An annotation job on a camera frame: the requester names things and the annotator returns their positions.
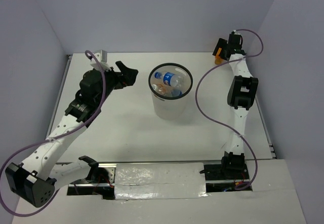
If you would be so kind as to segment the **orange bottle with label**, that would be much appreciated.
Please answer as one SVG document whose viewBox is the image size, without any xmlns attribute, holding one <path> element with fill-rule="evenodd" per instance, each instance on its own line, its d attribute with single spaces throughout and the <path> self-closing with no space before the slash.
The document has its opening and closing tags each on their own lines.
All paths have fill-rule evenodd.
<svg viewBox="0 0 324 224">
<path fill-rule="evenodd" d="M 216 64 L 216 65 L 220 65 L 220 64 L 222 64 L 222 62 L 223 62 L 223 59 L 222 59 L 221 56 L 220 56 L 221 52 L 222 52 L 222 49 L 219 48 L 219 49 L 217 50 L 216 54 L 215 54 L 215 64 Z"/>
</svg>

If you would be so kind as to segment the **blue cap pepsi water bottle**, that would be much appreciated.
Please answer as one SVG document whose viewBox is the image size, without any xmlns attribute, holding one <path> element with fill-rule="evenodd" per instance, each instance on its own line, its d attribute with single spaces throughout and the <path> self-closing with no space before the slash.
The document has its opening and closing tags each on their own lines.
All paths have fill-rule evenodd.
<svg viewBox="0 0 324 224">
<path fill-rule="evenodd" d="M 155 72 L 154 77 L 162 81 L 165 85 L 174 88 L 181 88 L 184 83 L 184 77 L 167 71 Z"/>
</svg>

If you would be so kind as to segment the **blue label white cap bottle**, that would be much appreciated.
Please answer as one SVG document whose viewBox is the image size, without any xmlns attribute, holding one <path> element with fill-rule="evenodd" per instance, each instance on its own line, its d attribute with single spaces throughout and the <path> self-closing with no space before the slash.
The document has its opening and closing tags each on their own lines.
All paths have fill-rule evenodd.
<svg viewBox="0 0 324 224">
<path fill-rule="evenodd" d="M 182 95 L 182 91 L 180 88 L 172 88 L 170 90 L 170 96 L 171 97 L 178 97 Z"/>
</svg>

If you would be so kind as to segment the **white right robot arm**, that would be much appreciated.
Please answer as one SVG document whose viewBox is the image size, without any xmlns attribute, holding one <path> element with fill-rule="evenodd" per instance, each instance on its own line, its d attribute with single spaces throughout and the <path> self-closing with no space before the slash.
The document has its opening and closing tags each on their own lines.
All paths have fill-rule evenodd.
<svg viewBox="0 0 324 224">
<path fill-rule="evenodd" d="M 258 79 L 250 73 L 246 63 L 246 52 L 242 49 L 243 38 L 232 31 L 229 38 L 219 39 L 213 56 L 215 64 L 229 62 L 233 80 L 227 95 L 227 104 L 233 112 L 233 128 L 225 145 L 221 160 L 220 173 L 226 179 L 241 176 L 245 169 L 244 137 L 249 110 L 254 104 L 258 88 Z"/>
</svg>

